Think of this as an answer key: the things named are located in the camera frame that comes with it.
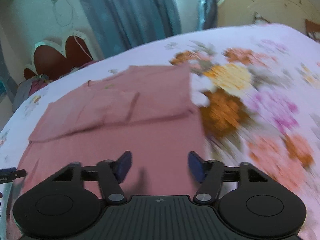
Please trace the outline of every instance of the black circular base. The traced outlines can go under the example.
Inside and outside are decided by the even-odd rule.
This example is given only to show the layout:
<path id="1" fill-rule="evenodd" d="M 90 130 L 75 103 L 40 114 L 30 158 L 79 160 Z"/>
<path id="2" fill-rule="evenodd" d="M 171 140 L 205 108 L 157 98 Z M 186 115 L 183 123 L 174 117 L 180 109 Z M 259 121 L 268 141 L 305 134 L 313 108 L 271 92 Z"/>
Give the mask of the black circular base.
<path id="1" fill-rule="evenodd" d="M 297 233 L 306 217 L 302 200 L 277 184 L 257 183 L 227 193 L 218 212 L 227 225 L 252 238 Z"/>
<path id="2" fill-rule="evenodd" d="M 31 189 L 17 199 L 13 217 L 22 231 L 38 238 L 75 235 L 100 215 L 101 202 L 90 191 L 72 185 Z"/>

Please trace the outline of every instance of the bed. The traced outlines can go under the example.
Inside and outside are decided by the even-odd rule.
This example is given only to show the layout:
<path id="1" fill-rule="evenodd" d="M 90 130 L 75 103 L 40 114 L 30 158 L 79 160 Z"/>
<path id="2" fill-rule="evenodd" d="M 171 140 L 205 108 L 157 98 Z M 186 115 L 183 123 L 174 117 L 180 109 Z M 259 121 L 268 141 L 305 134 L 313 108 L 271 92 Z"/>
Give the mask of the bed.
<path id="1" fill-rule="evenodd" d="M 1 132 L 0 168 L 17 167 L 48 104 L 88 80 L 110 77 L 130 65 L 184 62 L 191 64 L 190 96 L 203 110 L 202 117 L 206 110 L 221 113 L 203 123 L 205 134 L 219 134 L 206 136 L 207 159 L 221 160 L 228 166 L 250 162 L 274 176 L 308 209 L 300 237 L 320 237 L 320 102 L 316 100 L 320 44 L 285 25 L 226 27 L 178 35 L 96 62 L 50 83 L 19 107 Z M 211 94 L 226 105 L 210 101 Z M 227 129 L 217 130 L 219 123 L 228 123 L 224 126 Z M 222 194 L 234 187 L 223 188 Z M 10 190 L 11 184 L 0 184 L 4 195 L 1 239 L 6 239 Z"/>

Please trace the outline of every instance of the heart-shaped headboard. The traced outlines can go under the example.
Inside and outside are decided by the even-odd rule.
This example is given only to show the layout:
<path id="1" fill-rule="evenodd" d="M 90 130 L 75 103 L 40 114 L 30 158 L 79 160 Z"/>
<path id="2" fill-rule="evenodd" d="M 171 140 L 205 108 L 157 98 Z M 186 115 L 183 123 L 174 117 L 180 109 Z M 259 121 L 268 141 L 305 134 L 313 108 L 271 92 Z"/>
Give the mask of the heart-shaped headboard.
<path id="1" fill-rule="evenodd" d="M 31 55 L 32 65 L 27 65 L 24 77 L 45 74 L 57 80 L 74 67 L 97 61 L 88 37 L 79 31 L 71 31 L 62 40 L 62 46 L 53 41 L 41 41 L 35 45 Z"/>

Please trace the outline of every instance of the pink shirt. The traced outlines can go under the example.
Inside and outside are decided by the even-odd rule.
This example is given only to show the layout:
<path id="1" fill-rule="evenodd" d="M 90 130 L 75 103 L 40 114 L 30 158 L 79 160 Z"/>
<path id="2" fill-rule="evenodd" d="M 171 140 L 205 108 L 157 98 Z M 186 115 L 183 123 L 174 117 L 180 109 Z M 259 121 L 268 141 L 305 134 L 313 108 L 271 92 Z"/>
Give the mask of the pink shirt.
<path id="1" fill-rule="evenodd" d="M 199 185 L 187 156 L 195 151 L 204 157 L 204 135 L 189 90 L 188 65 L 131 66 L 49 104 L 18 166 L 28 173 L 20 195 L 71 162 L 96 165 L 130 150 L 132 167 L 121 184 L 127 196 L 193 197 Z M 84 185 L 101 197 L 97 182 Z M 21 234 L 11 203 L 7 238 L 16 240 Z"/>

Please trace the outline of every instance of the orange flower print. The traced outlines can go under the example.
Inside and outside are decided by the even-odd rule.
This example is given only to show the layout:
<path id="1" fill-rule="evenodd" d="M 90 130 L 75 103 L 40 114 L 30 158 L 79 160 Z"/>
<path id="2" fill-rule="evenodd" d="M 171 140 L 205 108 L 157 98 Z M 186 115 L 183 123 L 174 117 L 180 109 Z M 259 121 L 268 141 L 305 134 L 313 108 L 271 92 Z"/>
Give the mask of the orange flower print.
<path id="1" fill-rule="evenodd" d="M 291 159 L 298 159 L 304 168 L 307 168 L 314 163 L 312 157 L 313 150 L 308 141 L 299 134 L 290 137 L 285 135 L 284 144 L 287 148 L 289 157 Z"/>
<path id="2" fill-rule="evenodd" d="M 263 63 L 263 59 L 269 58 L 267 54 L 264 53 L 255 53 L 251 49 L 241 49 L 241 48 L 230 48 L 227 49 L 223 55 L 227 57 L 229 62 L 241 62 L 244 65 L 260 65 L 263 67 L 267 67 L 265 63 Z"/>
<path id="3" fill-rule="evenodd" d="M 3 140 L 0 140 L 0 146 L 2 146 L 5 143 L 6 140 L 7 140 L 6 138 L 3 139 Z"/>
<path id="4" fill-rule="evenodd" d="M 180 52 L 176 54 L 175 58 L 170 61 L 172 65 L 179 65 L 185 62 L 188 62 L 189 60 L 203 60 L 203 61 L 211 61 L 212 56 L 209 56 L 207 54 L 204 54 L 202 52 L 192 52 L 189 50 L 186 50 L 184 52 Z"/>
<path id="5" fill-rule="evenodd" d="M 249 118 L 245 106 L 238 97 L 219 88 L 214 93 L 204 92 L 210 101 L 209 107 L 200 107 L 204 132 L 222 138 L 236 131 L 241 122 Z"/>
<path id="6" fill-rule="evenodd" d="M 172 65 L 180 65 L 188 62 L 190 64 L 191 71 L 198 75 L 201 75 L 204 71 L 210 69 L 213 66 L 211 60 L 213 56 L 200 52 L 189 51 L 180 52 L 175 55 L 175 58 L 170 61 Z"/>
<path id="7" fill-rule="evenodd" d="M 306 181 L 301 162 L 297 158 L 289 158 L 280 138 L 258 137 L 247 145 L 254 165 L 287 189 L 297 192 Z"/>

